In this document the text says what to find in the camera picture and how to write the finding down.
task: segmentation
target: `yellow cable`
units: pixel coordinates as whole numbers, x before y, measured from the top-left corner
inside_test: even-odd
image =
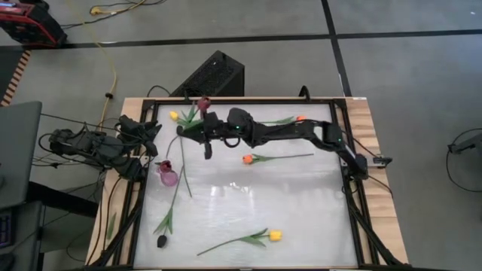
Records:
[[[128,8],[123,8],[123,9],[120,9],[120,10],[116,10],[116,11],[103,11],[100,9],[100,6],[93,6],[91,9],[90,9],[90,14],[91,15],[97,15],[97,14],[113,14],[113,13],[117,13],[117,12],[124,12],[124,11],[130,11],[131,9],[134,9],[134,8],[137,8],[138,6],[144,4],[146,0],[142,0],[140,1],[139,3],[133,5],[133,6],[130,6]]]
[[[74,6],[74,4],[72,3],[71,0],[67,0],[67,5],[69,6],[69,9],[70,11],[82,22],[82,25],[85,27],[85,29],[89,32],[90,34],[90,37],[92,38],[92,41],[94,44],[97,45],[98,48],[100,48],[100,50],[104,53],[105,55],[105,58],[107,59],[108,61],[108,64],[111,66],[111,70],[112,70],[112,73],[114,74],[114,81],[112,82],[112,85],[111,85],[111,89],[109,90],[109,93],[110,94],[113,94],[114,91],[115,91],[115,87],[117,86],[117,72],[115,71],[115,66],[114,66],[114,61],[112,60],[112,58],[108,55],[107,51],[104,49],[104,47],[102,47],[100,45],[100,43],[98,42],[98,39],[96,38],[96,33],[85,23],[85,20],[84,18],[82,17],[82,15],[78,12],[77,8]],[[105,112],[107,111],[107,105],[108,105],[108,101],[109,101],[109,98],[106,97],[105,98],[105,102],[104,102],[104,108],[102,110],[102,116],[100,117],[100,122],[99,124],[101,124],[104,119],[105,119]]]

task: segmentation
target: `wooden platform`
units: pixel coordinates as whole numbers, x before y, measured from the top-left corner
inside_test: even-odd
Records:
[[[159,98],[162,100],[183,100],[183,98]],[[291,98],[291,97],[232,97],[230,99],[233,100],[244,100],[244,99],[304,99],[304,98]],[[374,124],[371,118],[370,109],[368,106],[368,101],[366,98],[334,98],[334,99],[345,99],[348,112],[349,112],[349,121],[351,123],[353,135],[367,148],[373,151],[375,154],[380,154],[380,148],[377,141],[377,135],[375,133]],[[141,109],[142,103],[144,102],[145,98],[128,98],[124,101],[124,106],[122,109],[121,114],[125,114],[128,117],[131,117],[134,120],[140,120],[141,117]],[[362,148],[356,148],[357,152],[361,154],[366,154]],[[371,176],[383,181],[386,184],[388,183],[386,172],[384,169],[369,169],[369,173]],[[103,190],[103,201],[102,205],[99,208],[102,208],[102,223],[100,223],[101,219],[99,219],[100,212],[98,212],[96,223],[93,229],[93,235],[90,242],[88,257],[93,253],[91,263],[96,260],[99,255],[102,247],[104,245],[104,233],[106,229],[106,221],[108,220],[106,217],[107,213],[107,199],[111,190],[117,181],[118,176],[116,172],[108,172],[106,179],[105,179],[105,189]],[[402,262],[407,262],[407,255],[404,249],[404,243],[401,238],[401,233],[398,225],[397,215],[395,213],[395,207],[393,205],[392,198],[390,193],[382,186],[377,184],[370,179],[364,181],[365,187],[365,195],[368,201],[368,208],[371,216],[371,223],[373,229],[377,233],[377,235],[381,238],[385,246]],[[110,217],[117,213],[114,223],[114,231],[113,236],[118,231],[120,219],[121,219],[121,212],[122,207],[124,204],[124,198],[126,195],[127,189],[127,182],[121,180],[117,186],[115,187],[115,191],[112,194],[111,199],[111,206],[110,206]],[[139,184],[135,184],[133,192],[133,198],[131,201],[131,208],[133,207],[133,203],[136,201],[137,198],[137,191],[139,190]],[[128,261],[128,251],[130,247],[132,235],[132,228],[127,233],[126,237],[124,238],[122,255],[120,257],[120,263],[127,263]],[[360,229],[360,237],[362,240],[362,248],[363,253],[365,256],[365,263],[370,263],[370,251],[368,249],[368,242],[366,239],[366,235],[364,234],[363,230]],[[109,244],[110,240],[106,241],[105,246]]]

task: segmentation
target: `gray floor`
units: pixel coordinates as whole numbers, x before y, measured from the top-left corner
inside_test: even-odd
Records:
[[[76,21],[63,1],[50,3],[61,23]],[[75,2],[85,17],[94,3],[100,2]],[[479,1],[336,0],[329,4],[338,33],[482,28]],[[321,2],[314,0],[170,0],[94,26],[101,41],[327,33]],[[80,27],[68,33],[71,42],[90,42]],[[13,43],[0,36],[0,45],[6,44]],[[394,158],[389,181],[414,266],[480,269],[482,197],[451,184],[444,160],[447,144],[482,120],[481,45],[480,35],[340,41],[352,93],[368,97],[383,153]],[[215,50],[246,65],[247,96],[293,96],[303,84],[314,96],[343,95],[328,40],[119,47],[108,49],[119,74],[108,117],[119,115],[124,97],[144,96],[154,84],[175,89]],[[111,72],[97,49],[37,50],[14,103],[37,99],[46,113],[95,123],[110,83]],[[59,127],[79,128],[42,118],[39,134]],[[482,189],[479,161],[480,157],[467,153],[452,157],[450,168],[461,184]],[[67,189],[94,182],[96,172],[86,166],[42,168],[32,173],[32,179]],[[89,196],[89,191],[82,194]],[[50,210],[49,216],[60,214]],[[48,232],[62,234],[68,242],[92,223],[71,215]],[[85,257],[88,235],[75,243],[74,256]],[[65,248],[66,243],[58,240],[50,238],[44,249]],[[62,251],[49,253],[45,270],[79,265],[66,259]]]

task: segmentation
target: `wooden board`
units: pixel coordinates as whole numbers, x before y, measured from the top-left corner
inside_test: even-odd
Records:
[[[352,126],[353,135],[361,141],[363,145],[368,147],[371,151],[375,154],[380,153],[380,147],[377,141],[377,135],[375,133],[374,124],[371,119],[371,113],[368,106],[368,101],[366,98],[340,98],[340,97],[316,97],[316,98],[323,98],[323,99],[345,99],[348,112],[349,112],[349,120]],[[156,100],[174,100],[180,101],[184,98],[162,98]],[[234,99],[234,100],[244,100],[244,99],[304,99],[303,97],[212,97],[212,99]],[[141,110],[142,110],[142,103],[144,102],[145,98],[127,98],[124,101],[124,106],[122,109],[122,114],[131,117],[134,120],[140,120]],[[359,153],[366,154],[361,148],[356,149]],[[388,184],[388,180],[386,177],[385,170],[383,169],[371,169],[370,174],[375,178],[384,181]],[[110,174],[107,176],[105,182],[106,187],[112,187],[113,184],[117,180],[117,175]],[[407,254],[405,252],[403,239],[401,238],[401,233],[398,225],[398,220],[396,217],[395,207],[393,206],[393,201],[389,193],[387,193],[384,188],[380,187],[379,185],[373,183],[372,181],[365,181],[364,182],[365,193],[367,195],[367,201],[369,206],[369,212],[371,214],[371,222],[373,229],[381,238],[385,246],[395,255],[402,262],[407,262]],[[134,188],[133,192],[133,201],[136,199],[138,194],[138,188]],[[120,206],[124,204],[124,197],[125,197],[125,190],[122,193],[122,189],[119,190],[119,187],[116,189],[114,194],[120,194],[120,196],[113,196],[111,202],[111,209],[112,206]],[[102,209],[102,215],[105,216],[107,205],[100,206]],[[118,230],[118,224],[120,223],[120,215],[117,216],[115,221],[116,226],[114,227],[114,234]],[[103,236],[103,229],[105,229],[106,219],[102,218],[102,225],[101,227],[101,236]],[[99,214],[96,219],[96,223],[93,230],[93,235],[90,241],[90,248],[88,256],[92,253],[93,247],[96,243],[97,232],[99,229]],[[128,252],[130,248],[130,240],[132,236],[132,230],[130,230],[126,237],[124,238],[122,254],[120,257],[120,263],[125,264],[127,263],[128,259]],[[363,234],[361,230],[361,238],[363,240],[362,249],[365,255],[366,262],[369,263],[370,259],[370,252],[368,250],[366,235]],[[94,261],[97,259],[100,253],[100,242],[98,247],[94,253],[93,259]]]
[[[366,100],[366,98],[346,99],[346,106],[353,136],[371,152],[380,154],[380,146],[378,144],[377,134],[375,133],[374,122],[371,118],[368,100]],[[358,153],[366,157],[371,157],[366,150],[360,148],[356,143],[355,147]],[[389,185],[385,169],[369,168],[368,172],[370,176]],[[395,206],[393,205],[390,192],[371,179],[365,180],[363,186],[372,228],[393,255],[402,263],[407,263],[407,253],[403,239],[401,238]],[[362,247],[365,263],[370,263],[370,252],[368,250],[366,235],[362,232],[363,230],[361,228],[359,229],[361,236],[364,237],[362,239]]]

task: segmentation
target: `pink vase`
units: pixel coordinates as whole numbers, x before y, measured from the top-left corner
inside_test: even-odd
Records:
[[[175,186],[179,181],[178,174],[172,170],[171,162],[168,160],[161,162],[156,171],[160,175],[160,181],[168,187]]]

